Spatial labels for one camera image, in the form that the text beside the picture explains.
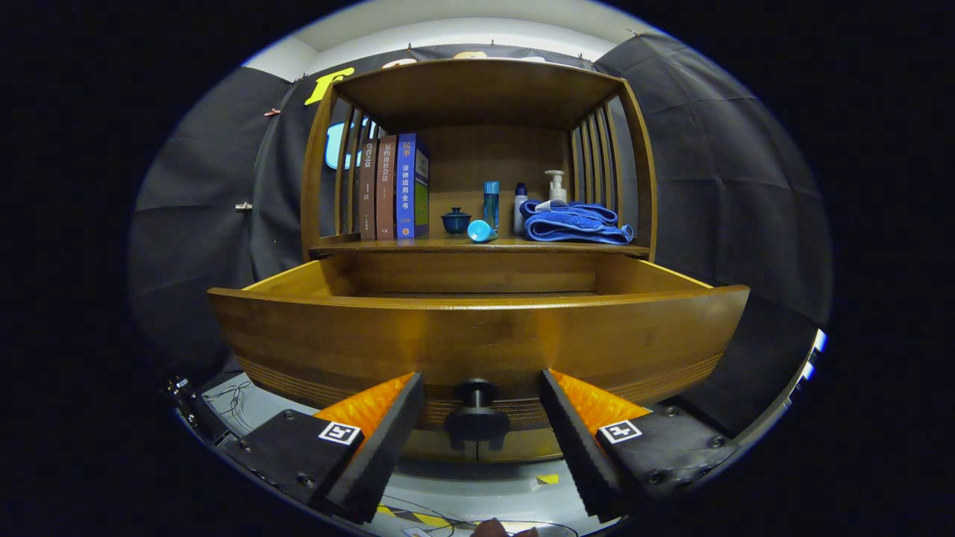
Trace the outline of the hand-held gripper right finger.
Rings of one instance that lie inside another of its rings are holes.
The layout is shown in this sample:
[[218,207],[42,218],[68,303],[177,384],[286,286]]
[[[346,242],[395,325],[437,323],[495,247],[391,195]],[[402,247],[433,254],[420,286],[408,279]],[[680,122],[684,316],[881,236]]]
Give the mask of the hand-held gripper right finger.
[[553,369],[539,398],[584,509],[603,522],[674,503],[739,449],[678,406],[639,406]]

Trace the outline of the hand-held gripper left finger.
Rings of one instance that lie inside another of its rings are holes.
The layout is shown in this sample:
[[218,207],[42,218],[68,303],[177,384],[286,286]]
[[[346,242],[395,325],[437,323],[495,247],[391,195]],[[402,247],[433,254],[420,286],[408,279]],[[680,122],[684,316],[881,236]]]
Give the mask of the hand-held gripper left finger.
[[356,524],[372,522],[425,402],[419,371],[382,387],[392,394],[372,398],[372,425],[283,410],[224,452],[297,503]]

